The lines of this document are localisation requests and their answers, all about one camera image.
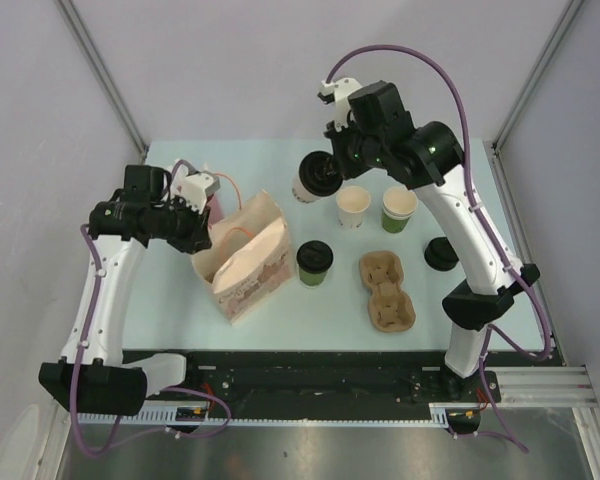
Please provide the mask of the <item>black cup lid stack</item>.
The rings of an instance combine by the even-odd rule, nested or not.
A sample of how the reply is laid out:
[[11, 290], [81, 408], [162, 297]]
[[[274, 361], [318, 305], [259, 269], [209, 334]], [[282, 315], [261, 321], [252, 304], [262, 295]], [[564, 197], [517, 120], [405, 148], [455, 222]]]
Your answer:
[[440, 272], [453, 270], [459, 262], [447, 237], [433, 238], [425, 248], [424, 259], [429, 267]]

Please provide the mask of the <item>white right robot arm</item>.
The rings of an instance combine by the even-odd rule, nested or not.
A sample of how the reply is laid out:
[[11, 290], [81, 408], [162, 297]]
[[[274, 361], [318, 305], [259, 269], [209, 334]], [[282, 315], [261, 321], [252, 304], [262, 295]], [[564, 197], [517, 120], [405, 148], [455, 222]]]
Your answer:
[[319, 97], [335, 107], [325, 136], [336, 172], [348, 180], [372, 168], [384, 170], [424, 203], [459, 259], [465, 278], [442, 301], [453, 326], [441, 388], [449, 399], [464, 401], [477, 389], [474, 372], [488, 324], [513, 306], [523, 285], [539, 279], [539, 269], [503, 244], [465, 175], [464, 151], [448, 126], [414, 126], [390, 82], [324, 82]]

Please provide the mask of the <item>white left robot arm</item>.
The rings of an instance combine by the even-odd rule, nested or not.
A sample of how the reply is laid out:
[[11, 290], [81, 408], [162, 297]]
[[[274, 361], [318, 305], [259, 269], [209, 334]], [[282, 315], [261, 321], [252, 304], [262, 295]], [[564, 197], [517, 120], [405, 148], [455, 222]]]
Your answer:
[[122, 186], [90, 212], [81, 228], [90, 261], [76, 319], [58, 360], [39, 370], [41, 386], [70, 414], [134, 416], [166, 388], [182, 400], [199, 392], [201, 376], [183, 355], [125, 363], [122, 340], [150, 241], [185, 254], [210, 249], [209, 202], [219, 188], [215, 174], [185, 160], [171, 169], [129, 165]]

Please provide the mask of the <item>brown pulp cup carrier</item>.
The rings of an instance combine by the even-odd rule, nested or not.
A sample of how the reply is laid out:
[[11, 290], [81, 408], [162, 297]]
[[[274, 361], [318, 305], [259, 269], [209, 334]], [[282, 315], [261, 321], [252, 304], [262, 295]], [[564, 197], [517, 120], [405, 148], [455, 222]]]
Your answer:
[[364, 254], [359, 260], [360, 276], [370, 292], [368, 313], [371, 324], [382, 333], [400, 333], [416, 320], [411, 297], [402, 289], [404, 271], [391, 251]]

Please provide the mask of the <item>printed paper takeout bag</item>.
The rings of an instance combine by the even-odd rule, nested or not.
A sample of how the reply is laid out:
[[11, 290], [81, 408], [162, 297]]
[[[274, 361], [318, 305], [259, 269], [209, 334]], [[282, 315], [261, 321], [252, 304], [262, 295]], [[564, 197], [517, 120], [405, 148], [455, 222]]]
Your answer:
[[191, 264], [212, 303], [232, 324], [295, 275], [291, 233], [282, 209], [261, 190], [212, 225], [212, 247]]

